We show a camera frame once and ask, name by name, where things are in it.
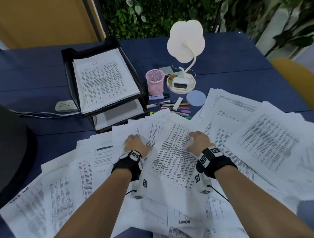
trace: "paper tray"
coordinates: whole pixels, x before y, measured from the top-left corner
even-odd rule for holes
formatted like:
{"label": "paper tray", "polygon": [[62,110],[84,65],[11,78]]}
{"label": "paper tray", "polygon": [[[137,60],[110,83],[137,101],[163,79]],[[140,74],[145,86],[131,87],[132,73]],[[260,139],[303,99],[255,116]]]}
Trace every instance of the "paper tray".
{"label": "paper tray", "polygon": [[128,69],[129,69],[129,71],[130,71],[130,73],[134,79],[134,82],[136,83],[136,85],[140,91],[140,93],[137,95],[131,96],[129,98],[125,98],[125,99],[122,99],[120,101],[114,102],[112,104],[104,106],[104,107],[97,109],[95,111],[82,114],[82,117],[95,116],[97,114],[108,111],[112,108],[115,108],[115,107],[120,106],[122,104],[125,104],[127,102],[133,101],[133,100],[138,99],[138,98],[142,98],[146,95],[146,92],[145,92],[145,90],[144,90],[144,88],[143,88],[143,86],[142,86],[142,84],[138,78],[138,75],[137,75],[133,65],[131,64],[131,62],[127,58],[126,54],[122,50],[119,42],[117,41],[117,39],[115,37],[109,36],[105,39],[104,44],[101,46],[96,46],[94,48],[90,48],[90,49],[87,49],[84,51],[76,51],[72,48],[67,48],[67,49],[64,49],[61,51],[63,63],[64,63],[64,68],[65,68],[65,72],[66,72],[67,79],[68,79],[68,85],[69,85],[70,93],[71,93],[71,96],[72,96],[73,101],[76,104],[77,108],[81,112],[79,95],[78,95],[79,93],[78,93],[78,89],[77,89],[76,78],[75,78],[74,68],[73,68],[73,60],[91,57],[91,56],[94,56],[94,55],[97,55],[97,54],[100,54],[102,52],[109,51],[109,50],[112,50],[115,48],[119,49]]}
{"label": "paper tray", "polygon": [[[143,118],[145,116],[149,116],[149,112],[147,111],[144,99],[143,98],[139,98],[138,100],[139,100],[139,102],[141,103],[141,105],[143,107],[144,113],[141,113],[141,114],[138,114],[137,116],[133,116],[133,117],[130,117],[130,118],[125,119],[123,121],[117,122],[117,123],[115,123],[115,124],[113,124],[111,126],[102,128],[102,129],[96,131],[96,133],[103,133],[103,132],[106,132],[106,131],[110,131],[113,126],[120,126],[120,125],[123,125],[123,124],[127,124],[129,119],[137,120],[137,119]],[[93,118],[90,117],[89,120],[92,123],[93,127],[95,128],[95,124],[94,124]]]}

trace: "desk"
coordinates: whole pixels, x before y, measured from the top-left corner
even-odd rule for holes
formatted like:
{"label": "desk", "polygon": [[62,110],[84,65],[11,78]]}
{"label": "desk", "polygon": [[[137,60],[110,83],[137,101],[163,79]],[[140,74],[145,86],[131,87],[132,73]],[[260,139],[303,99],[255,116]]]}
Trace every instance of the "desk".
{"label": "desk", "polygon": [[[195,70],[196,90],[206,95],[211,87],[257,101],[269,101],[284,112],[299,112],[314,122],[314,114],[302,98],[272,68],[243,33],[226,32],[204,35],[206,45],[192,68]],[[145,73],[153,68],[182,66],[169,56],[168,37],[120,41],[126,55],[145,84]],[[71,46],[49,46],[0,51],[0,104],[16,111],[54,112],[55,104],[71,99],[61,50],[73,47],[83,50],[101,43]],[[170,100],[179,95],[172,92]],[[192,116],[199,107],[191,107]],[[79,115],[60,119],[23,118],[38,136],[38,154],[23,186],[41,172],[40,165],[75,149],[76,141],[95,134],[87,119]],[[302,202],[298,216],[314,229],[313,202]],[[0,219],[0,238],[13,235]],[[119,237],[152,237],[151,232],[131,228]]]}

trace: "chair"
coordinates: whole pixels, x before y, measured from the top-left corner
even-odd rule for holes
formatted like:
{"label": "chair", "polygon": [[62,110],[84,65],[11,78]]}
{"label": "chair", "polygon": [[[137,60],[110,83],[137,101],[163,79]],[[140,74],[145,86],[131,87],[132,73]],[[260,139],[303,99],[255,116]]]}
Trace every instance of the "chair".
{"label": "chair", "polygon": [[271,64],[314,111],[314,74],[304,66],[283,57],[273,59]]}

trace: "electrical outlet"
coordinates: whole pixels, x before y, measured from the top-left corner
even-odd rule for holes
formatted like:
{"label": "electrical outlet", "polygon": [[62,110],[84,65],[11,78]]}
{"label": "electrical outlet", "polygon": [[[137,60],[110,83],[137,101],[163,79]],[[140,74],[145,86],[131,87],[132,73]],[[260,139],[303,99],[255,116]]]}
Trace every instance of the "electrical outlet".
{"label": "electrical outlet", "polygon": [[78,111],[73,100],[57,102],[55,110],[59,113]]}

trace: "mesh pencil cup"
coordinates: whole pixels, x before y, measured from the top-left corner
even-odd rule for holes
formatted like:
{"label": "mesh pencil cup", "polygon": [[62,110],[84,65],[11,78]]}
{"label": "mesh pencil cup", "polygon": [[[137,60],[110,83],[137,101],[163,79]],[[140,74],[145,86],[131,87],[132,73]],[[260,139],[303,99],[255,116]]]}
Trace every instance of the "mesh pencil cup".
{"label": "mesh pencil cup", "polygon": [[150,95],[158,95],[164,92],[164,72],[159,69],[152,69],[146,73],[145,77]]}

